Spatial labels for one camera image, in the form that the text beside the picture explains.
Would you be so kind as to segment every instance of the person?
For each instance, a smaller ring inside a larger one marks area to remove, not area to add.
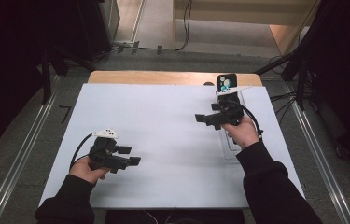
[[[56,196],[46,199],[35,211],[38,224],[94,222],[90,195],[98,179],[105,179],[110,169],[91,170],[90,162],[89,157],[76,161]]]
[[[322,223],[288,179],[286,167],[271,158],[251,118],[222,127],[243,148],[236,158],[245,171],[245,195],[256,223]]]
[[[312,207],[287,177],[286,167],[274,161],[256,133],[253,120],[222,125],[243,149],[236,155],[245,171],[244,189],[256,223],[322,223]],[[36,210],[39,224],[93,223],[89,197],[94,184],[108,169],[92,171],[89,159],[79,160],[65,178],[58,194]]]

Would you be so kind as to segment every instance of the metal rail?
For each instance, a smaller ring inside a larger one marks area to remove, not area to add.
[[[131,36],[132,42],[134,42],[134,39],[136,38],[137,31],[139,30],[139,24],[140,24],[140,20],[142,18],[142,15],[143,15],[143,9],[145,8],[145,4],[146,4],[146,0],[142,0],[142,2],[140,4],[139,11],[137,12],[136,22],[134,23],[134,26],[133,26],[133,31],[132,31],[132,36]]]
[[[294,91],[293,87],[285,82],[287,91]],[[343,224],[350,224],[350,208],[346,198],[343,195],[340,185],[338,184],[334,173],[329,167],[329,163],[320,147],[315,133],[309,123],[309,120],[304,111],[301,111],[297,104],[293,104],[294,112],[300,123],[302,131],[311,149],[312,155],[315,158],[317,168],[323,177],[323,181],[326,184],[326,188],[329,192],[329,196],[337,210],[338,216]]]
[[[26,138],[23,141],[23,144],[17,157],[12,163],[5,180],[0,186],[0,216],[2,215],[3,210],[6,207],[9,197],[11,196],[11,193],[14,190],[15,185],[17,184],[17,181],[21,175],[23,167],[27,162],[27,159],[33,149],[33,146],[35,145],[35,140],[37,139],[41,128],[43,127],[46,118],[52,108],[53,102],[55,101],[57,96],[58,86],[62,80],[63,79],[59,76],[56,76],[53,79],[52,95],[50,96],[46,104],[42,105],[40,110],[38,111],[37,116],[35,117],[35,121],[33,122],[32,127],[26,135]]]

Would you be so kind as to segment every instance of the black jacket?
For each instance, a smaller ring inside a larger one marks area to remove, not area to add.
[[[322,223],[287,177],[287,169],[274,161],[262,142],[237,156],[245,170],[244,188],[250,210],[261,223]],[[93,223],[90,206],[93,184],[68,175],[58,194],[46,199],[35,212],[39,224]]]

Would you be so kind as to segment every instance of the table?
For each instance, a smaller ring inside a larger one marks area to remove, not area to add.
[[[100,180],[91,195],[92,207],[248,207],[242,187],[244,173],[241,165],[224,159],[217,131],[197,123],[194,117],[195,113],[212,113],[210,103],[216,100],[216,88],[202,84],[215,82],[217,75],[93,72],[78,97],[40,203],[56,194],[79,142],[88,133],[113,125],[119,134],[118,144],[132,147],[130,156],[140,156],[142,160],[139,166],[119,170],[117,174]],[[286,166],[290,180],[303,195],[259,77],[239,74],[238,79],[242,85],[255,85],[242,92],[245,105],[264,130],[264,142],[272,157]],[[93,139],[88,140],[78,156],[88,153],[92,142]]]

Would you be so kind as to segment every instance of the black cable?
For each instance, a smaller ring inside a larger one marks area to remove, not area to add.
[[[288,109],[291,107],[291,105],[292,105],[295,101],[296,101],[296,98],[293,98],[293,99],[291,99],[291,100],[288,101],[289,104],[288,104],[288,106],[287,106],[285,112],[283,112],[282,118],[280,118],[280,120],[279,120],[279,126],[280,126],[280,124],[282,123],[282,119],[283,119],[283,117],[285,116],[286,112],[288,111]]]
[[[76,151],[75,151],[75,154],[73,155],[73,159],[72,161],[70,162],[70,167],[69,167],[69,170],[72,169],[73,165],[75,164],[75,159],[76,159],[76,156],[79,152],[79,150],[81,149],[82,145],[84,145],[84,143],[92,136],[92,133],[88,134],[82,141],[81,143],[78,145]]]
[[[78,159],[76,159],[76,160],[73,162],[73,165],[75,165],[77,161],[79,161],[79,160],[81,160],[81,159],[83,159],[83,158],[86,158],[86,157],[88,157],[88,156],[90,156],[90,153],[87,154],[87,155],[84,155],[84,156],[82,156],[82,157],[79,157]]]
[[[309,89],[313,89],[312,82],[313,82],[312,73],[308,72],[305,78],[305,86],[308,87]]]
[[[106,53],[103,53],[103,54],[101,54],[101,55],[99,55],[99,59],[97,59],[95,62],[93,62],[93,63],[98,63],[98,62],[100,62],[105,56],[107,56],[108,54],[110,54],[110,53],[112,53],[112,52],[114,52],[114,51],[116,51],[116,50],[119,50],[119,48],[114,48],[114,49],[112,49],[112,50],[110,50],[109,52],[106,52]],[[79,64],[74,64],[74,63],[68,63],[68,62],[65,62],[66,63],[66,65],[69,67],[69,68],[74,68],[74,67],[81,67],[81,65],[79,65]]]
[[[189,9],[189,16],[187,18],[187,24],[186,24],[186,15],[187,15],[187,10]],[[184,23],[184,29],[186,31],[186,40],[183,43],[183,46],[180,47],[179,49],[154,49],[154,48],[135,48],[135,47],[127,47],[127,46],[118,46],[120,48],[124,49],[150,49],[150,50],[170,50],[170,51],[179,51],[182,50],[183,48],[186,47],[186,45],[189,43],[189,20],[191,18],[191,10],[192,10],[192,0],[189,0],[187,3],[186,9],[184,10],[184,15],[183,15],[183,23]]]
[[[154,223],[155,224],[158,224],[158,220],[153,216],[151,215],[148,211],[146,210],[143,210],[143,212],[145,212],[150,218],[152,218],[154,220]]]
[[[254,124],[256,125],[256,129],[257,129],[257,134],[259,136],[259,140],[262,140],[262,132],[263,130],[259,128],[259,123],[257,122],[256,117],[254,117],[253,113],[248,110],[244,105],[239,104],[238,102],[232,101],[232,100],[224,100],[223,102],[227,102],[230,104],[235,104],[240,106],[245,112],[246,114],[254,121]]]
[[[268,64],[270,64],[271,63],[271,61],[273,60],[273,59],[275,59],[275,58],[281,58],[282,59],[282,55],[277,55],[277,56],[274,56],[274,57],[272,57],[269,61],[268,61]],[[282,75],[282,73],[280,73],[280,72],[276,72],[275,70],[273,70],[273,69],[271,69],[271,71],[273,71],[273,72],[275,72],[277,75]]]
[[[186,26],[186,14],[187,14],[188,8],[189,8],[189,18]],[[189,0],[189,2],[187,3],[186,9],[184,10],[184,16],[183,16],[184,30],[186,31],[186,40],[184,41],[183,46],[179,49],[175,49],[175,51],[182,50],[189,43],[189,19],[191,18],[191,10],[192,10],[192,0]]]
[[[274,101],[283,99],[283,98],[288,97],[288,96],[293,96],[296,93],[297,93],[296,91],[291,91],[291,92],[288,92],[288,93],[285,93],[285,94],[282,94],[282,95],[271,96],[270,100],[271,100],[271,102],[274,102]]]
[[[290,100],[287,101],[287,103],[285,103],[284,105],[282,105],[279,109],[277,109],[274,114],[277,115],[283,108],[285,108],[288,104],[290,104],[291,100],[293,100],[293,98],[291,98]]]
[[[169,214],[168,218],[166,218],[165,222],[163,224],[168,224],[169,219],[171,219],[171,215],[174,212],[174,210],[171,211],[171,213]]]

